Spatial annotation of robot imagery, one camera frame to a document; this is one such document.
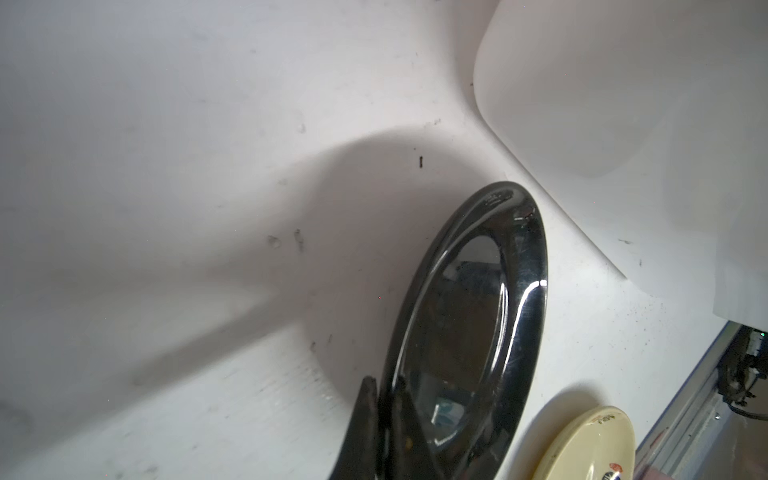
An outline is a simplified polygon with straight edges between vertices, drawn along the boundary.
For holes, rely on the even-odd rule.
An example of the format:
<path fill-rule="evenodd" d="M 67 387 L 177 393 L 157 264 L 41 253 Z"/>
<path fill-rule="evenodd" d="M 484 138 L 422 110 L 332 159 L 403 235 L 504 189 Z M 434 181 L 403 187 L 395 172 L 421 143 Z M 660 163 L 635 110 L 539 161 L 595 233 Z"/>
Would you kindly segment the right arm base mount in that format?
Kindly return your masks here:
<path fill-rule="evenodd" d="M 758 381 L 767 379 L 767 333 L 741 326 L 717 366 L 717 392 L 732 413 L 766 422 L 766 413 L 747 410 Z"/>

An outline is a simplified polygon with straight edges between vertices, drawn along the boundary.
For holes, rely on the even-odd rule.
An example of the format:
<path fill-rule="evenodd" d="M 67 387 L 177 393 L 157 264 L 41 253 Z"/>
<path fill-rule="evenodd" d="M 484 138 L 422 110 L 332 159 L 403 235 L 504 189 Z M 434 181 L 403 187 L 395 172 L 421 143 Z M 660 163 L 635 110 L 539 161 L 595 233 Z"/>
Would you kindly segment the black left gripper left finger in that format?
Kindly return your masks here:
<path fill-rule="evenodd" d="M 329 479 L 375 479 L 379 435 L 377 382 L 375 378 L 366 376 L 361 382 L 351 419 Z"/>

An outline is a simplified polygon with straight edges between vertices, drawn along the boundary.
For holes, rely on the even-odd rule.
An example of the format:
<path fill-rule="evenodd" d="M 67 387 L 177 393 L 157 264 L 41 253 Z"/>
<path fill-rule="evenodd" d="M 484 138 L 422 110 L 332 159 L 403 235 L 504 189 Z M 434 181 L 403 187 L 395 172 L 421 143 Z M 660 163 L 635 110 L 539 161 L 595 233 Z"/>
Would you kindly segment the black plate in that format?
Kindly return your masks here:
<path fill-rule="evenodd" d="M 449 218 L 407 290 L 386 356 L 379 394 L 384 478 L 399 377 L 443 479 L 497 474 L 531 389 L 547 288 L 543 220 L 524 187 L 487 185 Z"/>

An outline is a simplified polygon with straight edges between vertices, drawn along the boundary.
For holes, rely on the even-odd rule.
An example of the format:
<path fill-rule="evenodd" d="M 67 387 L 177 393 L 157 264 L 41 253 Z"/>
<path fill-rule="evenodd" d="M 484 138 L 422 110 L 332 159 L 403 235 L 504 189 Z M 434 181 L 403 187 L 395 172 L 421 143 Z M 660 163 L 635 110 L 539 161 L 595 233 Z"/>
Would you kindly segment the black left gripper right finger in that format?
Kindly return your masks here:
<path fill-rule="evenodd" d="M 443 479 L 429 448 L 411 393 L 399 377 L 391 395 L 387 479 Z"/>

